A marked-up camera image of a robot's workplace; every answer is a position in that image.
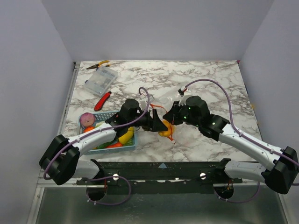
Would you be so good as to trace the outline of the purple onion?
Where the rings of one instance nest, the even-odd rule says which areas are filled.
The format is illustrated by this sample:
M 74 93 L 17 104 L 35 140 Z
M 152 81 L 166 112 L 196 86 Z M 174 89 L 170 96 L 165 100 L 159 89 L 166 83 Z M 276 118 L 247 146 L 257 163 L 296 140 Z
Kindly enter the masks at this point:
M 84 127 L 92 126 L 95 122 L 95 115 L 89 112 L 83 113 L 79 118 L 80 125 Z

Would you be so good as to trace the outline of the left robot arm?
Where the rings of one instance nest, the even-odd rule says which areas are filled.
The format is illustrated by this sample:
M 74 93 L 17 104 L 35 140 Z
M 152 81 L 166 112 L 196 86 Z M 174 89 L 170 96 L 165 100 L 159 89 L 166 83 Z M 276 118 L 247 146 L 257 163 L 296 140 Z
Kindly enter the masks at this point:
M 111 142 L 127 133 L 130 127 L 141 127 L 145 131 L 167 131 L 157 111 L 142 109 L 134 99 L 127 99 L 119 112 L 108 118 L 99 127 L 86 133 L 66 138 L 56 136 L 39 161 L 45 180 L 62 185 L 70 180 L 79 168 L 79 159 L 89 150 Z

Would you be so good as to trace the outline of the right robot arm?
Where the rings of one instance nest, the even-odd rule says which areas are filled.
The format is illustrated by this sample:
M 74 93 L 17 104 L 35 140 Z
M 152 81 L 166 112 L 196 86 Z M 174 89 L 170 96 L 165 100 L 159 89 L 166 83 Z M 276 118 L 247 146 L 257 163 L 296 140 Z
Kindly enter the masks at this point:
M 174 101 L 163 119 L 175 126 L 183 123 L 195 126 L 205 137 L 230 145 L 257 161 L 257 165 L 230 161 L 216 169 L 215 178 L 221 183 L 244 178 L 263 182 L 271 190 L 287 194 L 299 173 L 295 149 L 281 149 L 252 137 L 229 120 L 210 113 L 207 103 L 199 96 L 188 97 L 183 105 Z

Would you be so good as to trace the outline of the yellow mango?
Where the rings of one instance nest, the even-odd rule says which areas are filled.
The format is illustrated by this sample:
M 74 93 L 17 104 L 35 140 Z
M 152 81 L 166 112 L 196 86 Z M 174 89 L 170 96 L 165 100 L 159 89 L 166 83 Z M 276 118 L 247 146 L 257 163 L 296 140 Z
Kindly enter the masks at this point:
M 134 128 L 133 127 L 129 127 L 128 131 L 123 134 L 121 137 L 118 138 L 118 141 L 125 145 L 134 135 Z

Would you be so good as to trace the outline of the green white cabbage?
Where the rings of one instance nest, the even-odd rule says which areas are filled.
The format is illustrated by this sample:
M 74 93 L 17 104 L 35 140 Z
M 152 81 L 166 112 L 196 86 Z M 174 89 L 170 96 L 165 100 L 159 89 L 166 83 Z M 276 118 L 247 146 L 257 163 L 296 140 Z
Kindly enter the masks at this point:
M 96 124 L 95 124 L 95 128 L 101 126 L 101 125 L 104 124 L 104 123 L 105 123 L 104 121 L 101 121 L 101 122 L 96 123 Z

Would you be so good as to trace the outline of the clear zip top bag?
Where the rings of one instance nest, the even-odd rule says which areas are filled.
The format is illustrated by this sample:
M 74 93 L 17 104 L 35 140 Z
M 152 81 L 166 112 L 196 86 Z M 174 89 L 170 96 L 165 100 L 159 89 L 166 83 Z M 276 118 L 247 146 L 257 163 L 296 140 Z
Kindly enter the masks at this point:
M 161 137 L 168 138 L 173 144 L 175 144 L 175 140 L 173 138 L 173 134 L 175 132 L 175 126 L 181 124 L 182 122 L 178 120 L 178 111 L 179 111 L 179 100 L 175 100 L 173 105 L 169 111 L 167 111 L 161 105 L 150 104 L 152 110 L 154 111 L 156 108 L 162 108 L 165 110 L 165 115 L 163 116 L 162 123 L 167 130 L 159 131 L 158 134 Z

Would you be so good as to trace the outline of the yellow bell pepper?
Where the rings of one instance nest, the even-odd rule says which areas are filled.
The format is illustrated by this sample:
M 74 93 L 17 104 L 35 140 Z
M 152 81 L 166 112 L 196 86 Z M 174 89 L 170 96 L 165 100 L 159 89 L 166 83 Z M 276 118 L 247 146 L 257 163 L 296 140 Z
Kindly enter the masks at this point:
M 167 127 L 167 130 L 158 132 L 158 134 L 161 137 L 167 137 L 167 138 L 172 137 L 172 135 L 175 131 L 174 126 L 171 123 L 169 123 L 167 120 L 163 120 L 163 124 Z

